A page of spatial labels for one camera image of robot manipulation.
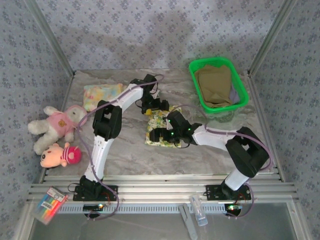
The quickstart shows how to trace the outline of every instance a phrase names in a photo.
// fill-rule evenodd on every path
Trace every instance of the wall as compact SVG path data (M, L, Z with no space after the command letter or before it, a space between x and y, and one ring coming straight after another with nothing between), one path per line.
M248 69L283 0L37 0L71 67Z
M287 181L320 239L320 3L300 0L254 77Z
M60 108L69 78L23 1L0 1L0 239L12 239L25 196L40 172L31 120Z

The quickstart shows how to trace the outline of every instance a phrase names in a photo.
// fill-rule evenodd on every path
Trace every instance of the marble surface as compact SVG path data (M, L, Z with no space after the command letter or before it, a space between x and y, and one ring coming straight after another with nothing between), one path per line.
M146 74L163 74L164 80L159 84L161 99L171 105L195 104L200 101L187 69L147 69L147 70L90 70L83 71L94 79L76 74L72 82L65 107L83 104L83 88L85 85L128 83L134 78L143 79ZM242 81L250 95L247 80ZM190 122L205 123L194 108L183 107L182 114ZM122 116L122 128L114 140L104 168L105 175L175 175L175 174L215 174L230 173L234 168L228 152L209 147L191 145L186 149L177 149L145 144L148 117L141 114L139 108L131 105ZM209 116L209 127L222 130L238 130L242 126L249 127L264 141L262 129L252 100L248 105L233 113L220 113ZM93 117L82 127L81 136L93 148ZM73 146L79 145L82 160L79 164L67 167L56 167L47 171L50 176L82 176L88 166L89 158L78 137Z

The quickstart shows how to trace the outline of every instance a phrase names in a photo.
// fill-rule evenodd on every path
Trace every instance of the pink plush toy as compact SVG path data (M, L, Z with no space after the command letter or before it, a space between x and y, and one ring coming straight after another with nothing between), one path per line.
M33 146L33 150L38 155L41 155L48 146L62 137L68 143L73 142L74 130L87 111L78 105L69 107L65 112L58 111L53 106L47 106L44 108L44 113L49 116L47 119L34 120L28 124L30 133L44 134Z
M64 148L62 148L57 143L54 143L42 153L40 165L43 168L54 168L59 165L65 167L68 164L79 163L81 155L81 150L77 146L70 146L66 142Z

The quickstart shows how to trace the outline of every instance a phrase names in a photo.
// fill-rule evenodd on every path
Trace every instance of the purple cable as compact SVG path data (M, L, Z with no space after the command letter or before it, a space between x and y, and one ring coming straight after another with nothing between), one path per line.
M254 203L255 203L255 195L254 195L254 191L252 191L251 186L250 186L248 183L245 183L245 184L243 184L243 185L245 185L245 186L247 186L247 187L249 188L250 194L251 194L252 203L251 203L248 211L246 211L246 213L243 214L243 215L241 215L241 216L236 216L236 215L234 215L234 214L232 214L232 213L229 213L229 212L226 214L226 215L235 217L235 219L243 218L243 217L245 217L246 215L248 215L248 214L251 212L251 210L252 210L252 208L253 208L253 206L254 206Z
M115 215L116 211L118 210L119 208L119 204L120 204L120 201L119 201L119 197L117 195L117 193L115 191L113 191L110 187L108 187L107 185L105 185L97 176L97 173L95 171L95 166L94 166L94 162L93 162L93 159L92 159L92 156L90 154L90 149L89 149L89 146L88 144L82 139L81 137L81 134L80 134L80 127L81 127L81 124L83 123L83 121L85 119L87 119L90 115L92 115L93 113L95 113L96 111L102 109L102 108L105 108L106 106L108 105L111 105L111 104L114 104L116 103L118 100L122 99L126 94L128 94L129 92L131 92L132 90L136 89L136 88L139 88L139 87L142 87L142 86L147 86L147 85L152 85L152 84L155 84L155 83L159 83L161 82L165 76L162 75L162 74L156 74L154 75L154 77L157 77L157 76L161 76L162 78L157 80L157 81L153 81L153 82L147 82L147 83L143 83L143 84L139 84L139 85L136 85L130 89L126 89L122 94L120 94L120 96L116 99L116 100L113 100L113 101L110 101L110 102L107 102L99 107L97 107L96 109L92 110L91 112L89 112L87 115L85 115L81 120L80 122L78 123L77 127L76 127L76 133L78 134L79 136L79 139L80 139L80 142L82 143L82 145L84 146L84 148L86 149L87 153L88 153L88 156L89 156L89 160L90 160L90 163L91 163L91 169L92 169L92 173L95 177L95 179L98 181L98 183L100 183L104 188L106 188L107 190L109 190L115 197L116 197L116 207L114 209L114 211L106 216L102 216L102 217L98 217L98 218L93 218L93 220L103 220L103 219L107 219L113 215ZM90 218L90 215L93 214L94 212L90 212L88 214L88 219L92 219Z
M259 144L269 155L269 158L270 158L270 161L268 163L268 165L266 167L263 167L260 169L259 172L261 171L264 171L266 169L270 169L272 167L272 165L274 164L274 157L273 155L271 154L271 151L269 150L269 148L267 146L265 146L261 141L255 139L254 137L252 136L249 136L249 135L246 135L246 134L242 134L242 133L238 133L238 132L228 132L228 131L213 131L213 130L210 130L207 128L207 125L208 125L208 118L206 116L206 114L204 113L204 111L202 111L201 108L197 107L196 105L193 105L193 104L182 104L182 105L179 105L179 106L176 106L174 109L172 109L170 112L173 112L174 110L176 110L177 108L181 108L181 107L191 107L191 108L195 108L197 109L203 116L204 116L204 119L205 119L205 125L204 125L204 128L206 131L208 131L209 133L212 133L212 134L219 134L219 135L232 135L232 136L239 136L239 137L242 137L242 138L246 138L246 139L249 139L257 144Z

